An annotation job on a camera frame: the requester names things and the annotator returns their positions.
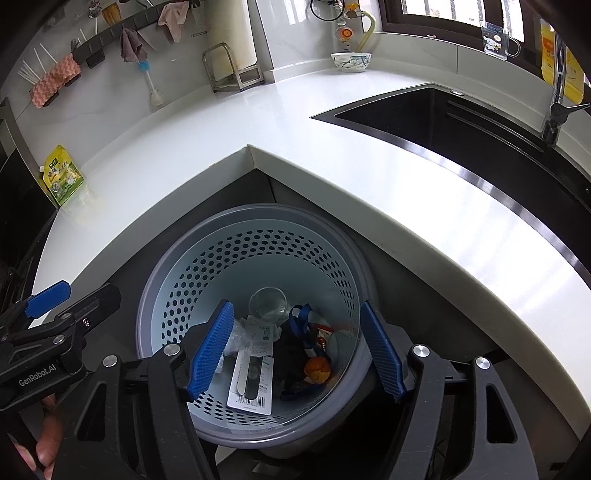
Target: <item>finger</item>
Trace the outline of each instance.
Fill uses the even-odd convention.
[[[56,459],[62,434],[63,426],[58,419],[51,414],[45,417],[41,436],[37,442],[37,456],[44,466],[48,466]]]
[[[49,411],[55,410],[55,407],[56,407],[56,396],[55,396],[55,394],[52,394],[52,395],[49,395],[48,397],[45,397],[43,400],[41,400],[41,403],[43,403],[49,409]]]
[[[55,467],[56,463],[53,462],[50,466],[48,466],[45,470],[43,470],[43,476],[45,480],[51,480],[51,476],[53,475],[53,468]]]
[[[22,459],[25,460],[25,463],[29,466],[29,468],[33,471],[36,471],[37,465],[35,465],[35,460],[33,459],[33,455],[31,455],[29,453],[29,451],[25,447],[23,447],[22,445],[15,443],[14,446],[16,447],[18,453],[20,453]]]

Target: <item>yellow hose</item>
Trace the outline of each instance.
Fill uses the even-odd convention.
[[[363,36],[363,38],[359,42],[359,45],[357,46],[357,51],[359,51],[359,52],[362,51],[363,47],[365,46],[365,44],[368,42],[369,38],[371,37],[371,34],[374,33],[374,30],[375,30],[374,16],[369,12],[363,11],[362,13],[363,13],[363,15],[365,15],[369,18],[371,25],[369,26],[369,29],[367,30],[367,32],[365,32],[365,35]]]

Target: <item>white bowl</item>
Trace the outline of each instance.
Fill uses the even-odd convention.
[[[371,60],[371,53],[354,51],[331,53],[330,56],[335,66],[343,72],[362,72],[368,67]]]

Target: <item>gray towel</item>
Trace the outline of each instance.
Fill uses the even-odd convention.
[[[134,62],[145,60],[148,57],[144,50],[144,44],[135,30],[124,28],[121,32],[121,57],[123,61]]]

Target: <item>blue gripper pad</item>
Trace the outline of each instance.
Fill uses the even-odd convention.
[[[368,301],[361,305],[361,331],[368,344],[384,390],[400,402],[406,395],[402,362],[380,319]]]
[[[234,327],[234,305],[226,301],[217,307],[209,322],[209,328],[199,350],[191,361],[191,378],[187,391],[194,400],[207,391],[216,372],[217,363]]]
[[[69,299],[71,293],[70,284],[61,280],[28,299],[25,315],[30,319],[38,319],[41,315]]]

